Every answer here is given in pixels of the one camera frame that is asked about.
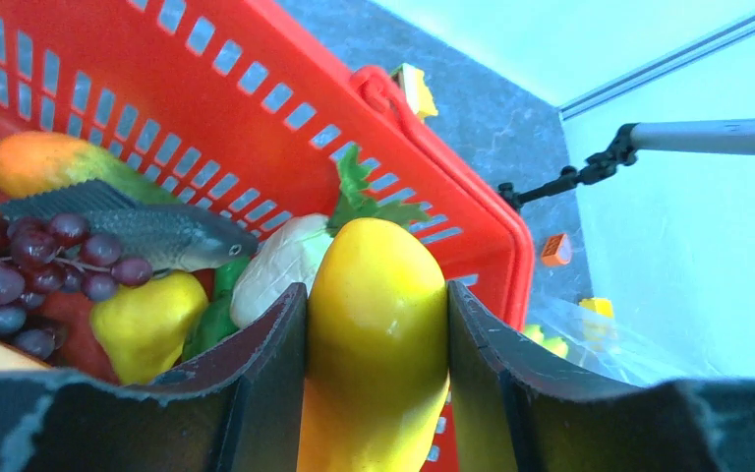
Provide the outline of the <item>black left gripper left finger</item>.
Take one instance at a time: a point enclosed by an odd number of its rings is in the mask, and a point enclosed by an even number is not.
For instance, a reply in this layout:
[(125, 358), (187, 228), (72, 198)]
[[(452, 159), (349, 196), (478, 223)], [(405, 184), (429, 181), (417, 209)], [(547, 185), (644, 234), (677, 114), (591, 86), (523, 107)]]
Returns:
[(0, 471), (293, 471), (307, 291), (145, 385), (0, 372)]

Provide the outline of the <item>red plastic shopping basket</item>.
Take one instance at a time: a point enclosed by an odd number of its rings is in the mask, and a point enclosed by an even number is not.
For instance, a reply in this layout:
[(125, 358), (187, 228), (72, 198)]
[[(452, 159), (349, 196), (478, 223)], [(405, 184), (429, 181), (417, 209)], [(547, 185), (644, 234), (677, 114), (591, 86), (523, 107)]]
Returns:
[[(521, 219), (403, 103), (272, 1), (0, 1), (0, 139), (96, 139), (193, 204), (266, 235), (334, 206), (332, 159), (362, 147), (445, 275), (518, 331), (533, 247)], [(435, 471), (458, 466), (452, 406)]]

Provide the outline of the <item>clear zip top bag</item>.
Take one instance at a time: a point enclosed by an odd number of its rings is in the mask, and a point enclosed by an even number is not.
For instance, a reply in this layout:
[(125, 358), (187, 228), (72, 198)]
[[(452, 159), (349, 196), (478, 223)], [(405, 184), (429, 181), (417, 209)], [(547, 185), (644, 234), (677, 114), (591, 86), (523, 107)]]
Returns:
[(588, 314), (571, 302), (538, 295), (530, 302), (523, 333), (561, 359), (626, 384), (649, 386), (721, 374), (707, 362), (694, 362), (667, 351), (616, 319), (616, 339), (589, 341), (582, 329), (583, 316)]

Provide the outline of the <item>orange yellow toy mango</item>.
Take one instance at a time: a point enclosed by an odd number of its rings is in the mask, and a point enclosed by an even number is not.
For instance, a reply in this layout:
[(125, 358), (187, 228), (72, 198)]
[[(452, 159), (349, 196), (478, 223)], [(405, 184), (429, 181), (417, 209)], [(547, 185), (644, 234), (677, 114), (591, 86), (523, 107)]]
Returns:
[(382, 219), (347, 223), (308, 298), (301, 471), (418, 471), (448, 387), (447, 288)]

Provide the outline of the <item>white radish with leaves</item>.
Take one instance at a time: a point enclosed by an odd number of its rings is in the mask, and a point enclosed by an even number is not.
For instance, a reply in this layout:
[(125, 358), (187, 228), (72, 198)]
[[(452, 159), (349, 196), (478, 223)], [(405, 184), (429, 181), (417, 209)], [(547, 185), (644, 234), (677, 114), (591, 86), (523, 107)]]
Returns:
[(255, 322), (291, 284), (303, 283), (311, 289), (333, 238), (349, 221), (371, 217), (408, 228), (430, 219), (419, 204), (381, 204), (369, 196), (372, 170), (359, 156), (360, 148), (352, 145), (337, 160), (339, 194), (330, 215), (310, 213), (289, 219), (250, 260), (232, 292), (230, 318), (237, 328)]

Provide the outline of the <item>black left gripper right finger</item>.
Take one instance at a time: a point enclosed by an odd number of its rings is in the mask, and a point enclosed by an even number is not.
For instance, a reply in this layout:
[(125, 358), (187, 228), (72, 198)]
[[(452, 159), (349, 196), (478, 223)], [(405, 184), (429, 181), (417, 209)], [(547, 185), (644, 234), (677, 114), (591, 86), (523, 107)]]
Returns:
[(463, 471), (755, 471), (755, 380), (637, 387), (563, 360), (448, 285)]

